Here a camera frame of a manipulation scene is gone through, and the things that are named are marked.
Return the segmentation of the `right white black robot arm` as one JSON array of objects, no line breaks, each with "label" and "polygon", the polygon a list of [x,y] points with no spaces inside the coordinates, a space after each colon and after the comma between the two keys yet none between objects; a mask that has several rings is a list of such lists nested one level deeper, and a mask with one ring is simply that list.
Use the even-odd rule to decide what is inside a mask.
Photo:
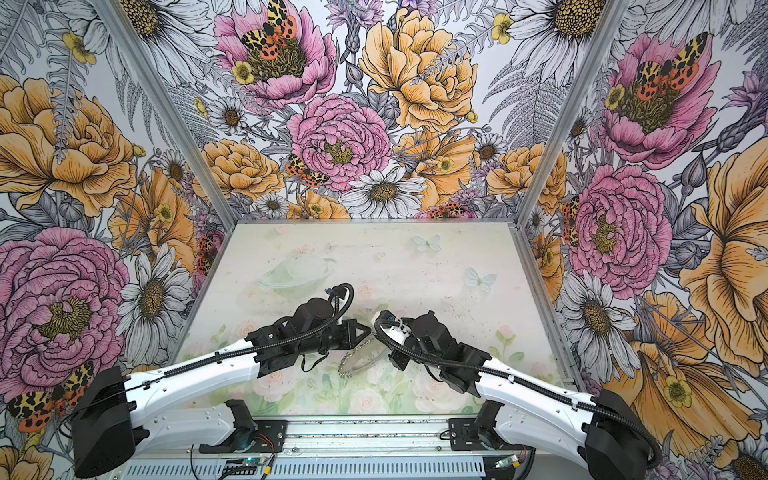
[{"label": "right white black robot arm", "polygon": [[610,390],[590,395],[524,374],[457,341],[434,312],[398,318],[383,310],[374,335],[397,369],[411,363],[433,368],[451,390],[482,400],[475,428],[491,450],[532,447],[573,462],[594,479],[643,479],[661,464],[659,442]]}]

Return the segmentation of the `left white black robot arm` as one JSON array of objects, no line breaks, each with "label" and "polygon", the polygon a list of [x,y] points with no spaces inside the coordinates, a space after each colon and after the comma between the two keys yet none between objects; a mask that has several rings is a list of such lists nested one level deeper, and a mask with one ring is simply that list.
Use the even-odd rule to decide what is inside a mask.
[{"label": "left white black robot arm", "polygon": [[345,318],[347,308],[337,298],[312,298],[292,315],[212,353],[138,374],[123,375],[116,367],[97,374],[70,418],[75,476],[106,474],[147,449],[250,449],[260,433],[244,401],[187,412],[181,405],[291,368],[309,354],[354,349],[371,329]]}]

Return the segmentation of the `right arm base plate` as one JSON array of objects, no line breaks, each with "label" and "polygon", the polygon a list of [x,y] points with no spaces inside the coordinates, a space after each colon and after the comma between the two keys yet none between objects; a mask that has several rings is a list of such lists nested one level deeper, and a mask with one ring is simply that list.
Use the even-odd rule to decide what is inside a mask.
[{"label": "right arm base plate", "polygon": [[491,427],[474,418],[449,418],[448,441],[452,451],[523,451],[528,446],[508,443]]}]

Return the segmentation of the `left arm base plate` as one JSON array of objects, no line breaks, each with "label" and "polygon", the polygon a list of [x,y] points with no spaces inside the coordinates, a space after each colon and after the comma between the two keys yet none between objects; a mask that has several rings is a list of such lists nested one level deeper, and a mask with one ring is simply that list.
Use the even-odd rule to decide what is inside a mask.
[{"label": "left arm base plate", "polygon": [[234,431],[218,445],[203,444],[202,454],[281,453],[286,438],[286,420],[235,422]]}]

